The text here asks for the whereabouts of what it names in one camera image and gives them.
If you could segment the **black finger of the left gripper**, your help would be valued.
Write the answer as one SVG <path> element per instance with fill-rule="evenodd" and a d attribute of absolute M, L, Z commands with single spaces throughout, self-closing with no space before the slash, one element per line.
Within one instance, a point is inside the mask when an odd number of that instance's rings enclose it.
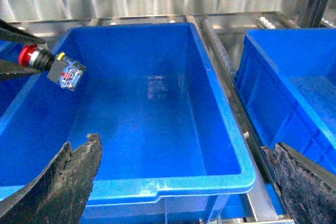
<path fill-rule="evenodd" d="M 18 29 L 1 19 L 1 40 L 25 45 L 45 44 L 45 40 L 24 30 Z"/>
<path fill-rule="evenodd" d="M 41 70 L 32 67 L 22 67 L 12 61 L 1 59 L 1 81 L 29 77 L 40 73 L 42 73 Z"/>

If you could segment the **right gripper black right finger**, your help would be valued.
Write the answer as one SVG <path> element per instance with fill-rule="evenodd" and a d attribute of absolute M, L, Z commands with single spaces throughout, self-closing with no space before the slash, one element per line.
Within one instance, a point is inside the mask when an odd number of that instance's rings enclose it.
<path fill-rule="evenodd" d="M 335 223 L 335 174 L 284 142 L 262 149 L 294 222 Z"/>

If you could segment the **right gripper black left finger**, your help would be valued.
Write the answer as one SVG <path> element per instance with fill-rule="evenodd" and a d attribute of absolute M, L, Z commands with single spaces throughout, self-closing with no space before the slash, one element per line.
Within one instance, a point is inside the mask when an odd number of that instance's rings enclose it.
<path fill-rule="evenodd" d="M 67 141 L 42 172 L 1 201 L 1 223 L 80 223 L 102 159 L 99 134 Z"/>

